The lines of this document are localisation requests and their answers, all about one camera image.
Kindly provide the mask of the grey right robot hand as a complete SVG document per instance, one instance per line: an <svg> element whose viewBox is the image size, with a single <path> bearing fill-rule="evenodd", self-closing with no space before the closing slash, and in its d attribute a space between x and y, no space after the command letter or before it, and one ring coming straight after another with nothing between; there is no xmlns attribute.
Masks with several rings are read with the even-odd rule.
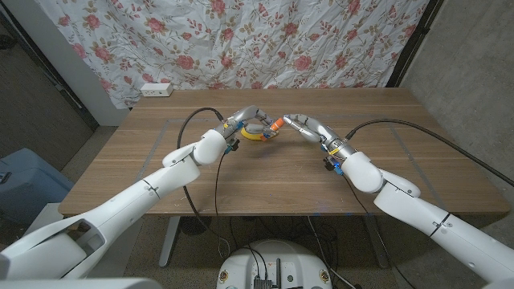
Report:
<svg viewBox="0 0 514 289"><path fill-rule="evenodd" d="M286 124L296 130L304 139L318 143L330 156L345 160L357 152L346 139L340 138L328 125L304 114L283 116Z"/></svg>

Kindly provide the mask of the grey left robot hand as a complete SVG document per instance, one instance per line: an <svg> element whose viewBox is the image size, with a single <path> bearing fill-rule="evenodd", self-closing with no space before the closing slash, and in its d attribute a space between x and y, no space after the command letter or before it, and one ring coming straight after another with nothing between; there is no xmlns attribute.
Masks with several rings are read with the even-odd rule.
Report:
<svg viewBox="0 0 514 289"><path fill-rule="evenodd" d="M276 120L255 105L242 108L225 119L216 129L226 140L232 139L237 132L250 140L266 141L279 134Z"/></svg>

